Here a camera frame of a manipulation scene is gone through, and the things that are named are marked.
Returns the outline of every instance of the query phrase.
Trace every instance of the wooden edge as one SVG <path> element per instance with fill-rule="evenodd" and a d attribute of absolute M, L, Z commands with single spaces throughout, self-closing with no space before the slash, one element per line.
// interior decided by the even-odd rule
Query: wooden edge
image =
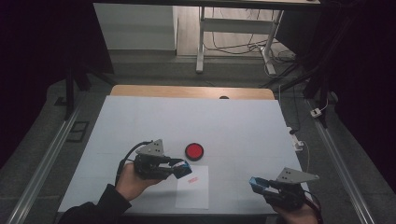
<path fill-rule="evenodd" d="M 226 96 L 238 100 L 275 100 L 273 92 L 268 89 L 218 87 L 117 85 L 113 87 L 110 95 L 209 99 Z"/>

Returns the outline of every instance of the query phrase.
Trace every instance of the white paper sheet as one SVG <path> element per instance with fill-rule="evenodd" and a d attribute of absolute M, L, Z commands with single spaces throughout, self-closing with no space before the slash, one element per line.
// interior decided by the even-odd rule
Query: white paper sheet
<path fill-rule="evenodd" d="M 209 209 L 209 168 L 192 165 L 191 169 L 177 181 L 176 208 Z"/>

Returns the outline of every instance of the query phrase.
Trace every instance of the person's arm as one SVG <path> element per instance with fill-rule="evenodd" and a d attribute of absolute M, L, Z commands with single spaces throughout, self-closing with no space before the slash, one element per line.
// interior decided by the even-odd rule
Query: person's arm
<path fill-rule="evenodd" d="M 117 186 L 107 185 L 97 205 L 84 203 L 72 207 L 61 217 L 59 224 L 116 223 L 118 218 L 131 207 L 129 201 L 139 196 L 147 187 L 161 180 L 143 180 L 134 171 L 134 165 L 124 166 Z"/>
<path fill-rule="evenodd" d="M 306 203 L 299 210 L 288 212 L 279 207 L 273 206 L 274 211 L 278 212 L 288 224 L 318 224 L 318 219 L 314 210 Z"/>

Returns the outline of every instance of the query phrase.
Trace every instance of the metal rail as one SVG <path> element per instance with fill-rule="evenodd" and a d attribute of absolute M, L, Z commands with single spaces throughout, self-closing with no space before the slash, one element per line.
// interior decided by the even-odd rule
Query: metal rail
<path fill-rule="evenodd" d="M 35 202 L 35 198 L 37 197 L 38 192 L 41 190 L 41 187 L 43 186 L 50 172 L 50 169 L 53 163 L 55 162 L 56 158 L 58 157 L 58 154 L 64 144 L 64 141 L 68 133 L 70 132 L 74 121 L 78 116 L 79 110 L 86 95 L 87 95 L 86 92 L 80 92 L 78 94 L 75 110 L 71 114 L 69 120 L 64 121 L 61 128 L 56 133 L 55 137 L 50 143 L 46 154 L 44 155 L 41 162 L 38 164 L 35 173 L 30 179 L 22 196 L 18 200 L 17 205 L 15 206 L 14 210 L 11 213 L 11 216 L 8 218 L 7 224 L 17 224 L 17 223 L 21 224 L 26 219 L 30 209 L 32 208 L 33 203 Z"/>
<path fill-rule="evenodd" d="M 309 104 L 308 100 L 305 100 L 309 110 L 314 109 L 311 104 Z M 341 181 L 343 182 L 346 193 L 349 195 L 353 206 L 355 207 L 356 213 L 361 220 L 362 224 L 375 224 L 374 218 L 367 206 L 366 201 L 361 196 L 361 191 L 358 186 L 355 184 L 350 172 L 347 169 L 347 166 L 342 158 L 341 153 L 339 152 L 337 146 L 332 140 L 332 135 L 330 134 L 329 129 L 324 129 L 318 119 L 315 119 L 315 125 L 317 126 L 318 133 L 329 152 L 329 156 L 332 159 L 332 163 L 337 170 L 338 175 L 340 176 Z"/>

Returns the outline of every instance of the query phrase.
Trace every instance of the wall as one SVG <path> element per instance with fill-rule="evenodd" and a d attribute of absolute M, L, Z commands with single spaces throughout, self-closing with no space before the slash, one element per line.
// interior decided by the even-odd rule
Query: wall
<path fill-rule="evenodd" d="M 108 49 L 176 49 L 176 7 L 94 4 Z"/>

